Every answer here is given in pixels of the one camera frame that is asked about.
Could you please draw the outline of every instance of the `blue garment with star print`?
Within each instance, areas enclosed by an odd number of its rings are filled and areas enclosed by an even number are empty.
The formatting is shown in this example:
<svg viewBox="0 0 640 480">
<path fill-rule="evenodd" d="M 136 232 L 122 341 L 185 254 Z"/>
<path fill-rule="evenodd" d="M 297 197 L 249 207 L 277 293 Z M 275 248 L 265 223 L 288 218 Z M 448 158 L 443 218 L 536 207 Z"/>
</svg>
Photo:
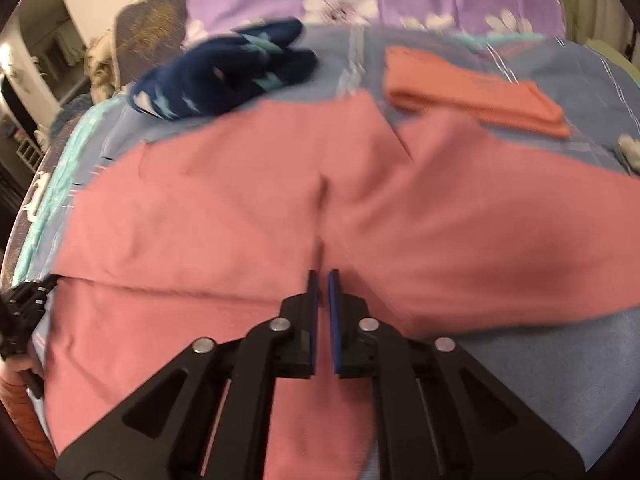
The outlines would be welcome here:
<svg viewBox="0 0 640 480">
<path fill-rule="evenodd" d="M 168 121 L 218 116 L 265 92 L 303 82 L 318 59 L 310 50 L 290 48 L 302 31 L 299 20 L 289 19 L 213 38 L 147 72 L 129 104 Z"/>
</svg>

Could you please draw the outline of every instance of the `light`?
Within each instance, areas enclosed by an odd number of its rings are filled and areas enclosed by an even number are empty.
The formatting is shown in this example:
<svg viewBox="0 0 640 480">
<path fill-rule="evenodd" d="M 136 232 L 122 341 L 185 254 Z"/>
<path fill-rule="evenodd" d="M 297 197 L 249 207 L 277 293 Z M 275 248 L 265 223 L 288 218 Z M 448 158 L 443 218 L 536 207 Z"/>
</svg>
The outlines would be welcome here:
<svg viewBox="0 0 640 480">
<path fill-rule="evenodd" d="M 5 73 L 11 72 L 11 47 L 7 43 L 0 46 L 0 67 Z"/>
</svg>

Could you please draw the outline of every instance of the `star print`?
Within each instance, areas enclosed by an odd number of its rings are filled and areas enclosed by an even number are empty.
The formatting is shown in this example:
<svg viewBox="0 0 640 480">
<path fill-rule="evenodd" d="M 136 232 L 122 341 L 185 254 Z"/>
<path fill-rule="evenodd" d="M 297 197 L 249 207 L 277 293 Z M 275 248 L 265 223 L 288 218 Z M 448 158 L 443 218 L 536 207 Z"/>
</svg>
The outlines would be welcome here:
<svg viewBox="0 0 640 480">
<path fill-rule="evenodd" d="M 242 37 L 249 42 L 243 45 L 242 49 L 255 50 L 260 53 L 264 61 L 269 60 L 269 54 L 280 54 L 282 52 L 279 46 L 268 40 L 269 35 L 266 32 L 263 32 L 259 37 L 249 36 L 248 34 L 242 34 Z"/>
<path fill-rule="evenodd" d="M 197 114 L 200 113 L 200 110 L 198 110 L 196 103 L 194 103 L 191 99 L 189 99 L 185 94 L 182 94 L 182 100 L 191 110 L 193 110 Z"/>
<path fill-rule="evenodd" d="M 254 79 L 254 83 L 256 83 L 265 92 L 282 88 L 284 86 L 280 78 L 273 72 L 267 72 L 261 79 Z"/>
<path fill-rule="evenodd" d="M 173 119 L 174 117 L 177 117 L 177 115 L 171 111 L 171 108 L 169 108 L 169 99 L 164 97 L 158 84 L 156 84 L 156 98 L 154 103 L 166 119 Z"/>
</svg>

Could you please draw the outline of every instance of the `metal screw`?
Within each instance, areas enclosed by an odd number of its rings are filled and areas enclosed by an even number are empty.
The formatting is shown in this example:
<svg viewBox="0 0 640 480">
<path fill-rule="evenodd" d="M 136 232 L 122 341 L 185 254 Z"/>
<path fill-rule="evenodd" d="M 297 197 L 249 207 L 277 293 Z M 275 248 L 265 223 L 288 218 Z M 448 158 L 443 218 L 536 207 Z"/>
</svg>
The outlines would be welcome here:
<svg viewBox="0 0 640 480">
<path fill-rule="evenodd" d="M 269 328 L 274 332 L 284 332 L 285 330 L 289 330 L 290 327 L 291 322 L 286 317 L 277 317 L 269 323 Z"/>
<path fill-rule="evenodd" d="M 456 348 L 456 342 L 450 337 L 439 337 L 436 339 L 435 347 L 440 352 L 451 352 Z"/>
<path fill-rule="evenodd" d="M 209 339 L 208 337 L 201 337 L 200 339 L 196 339 L 196 341 L 193 342 L 191 348 L 193 348 L 193 351 L 196 352 L 196 354 L 208 354 L 214 349 L 215 346 L 216 343 L 213 341 L 213 339 Z"/>
<path fill-rule="evenodd" d="M 372 317 L 363 317 L 358 326 L 363 332 L 375 332 L 380 328 L 380 322 Z"/>
</svg>

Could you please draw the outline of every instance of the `triangular cutout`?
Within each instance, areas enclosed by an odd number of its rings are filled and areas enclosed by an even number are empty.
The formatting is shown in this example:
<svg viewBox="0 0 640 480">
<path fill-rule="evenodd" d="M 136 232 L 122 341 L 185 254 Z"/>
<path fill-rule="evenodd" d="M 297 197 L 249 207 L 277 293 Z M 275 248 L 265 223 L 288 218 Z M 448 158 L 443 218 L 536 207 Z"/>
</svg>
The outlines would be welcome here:
<svg viewBox="0 0 640 480">
<path fill-rule="evenodd" d="M 149 438 L 160 436 L 186 378 L 186 371 L 176 370 L 131 408 L 122 418 L 123 423 Z"/>
<path fill-rule="evenodd" d="M 480 429 L 488 435 L 496 435 L 518 422 L 518 417 L 507 408 L 491 390 L 468 370 L 460 370 L 471 405 L 476 412 Z"/>
</svg>

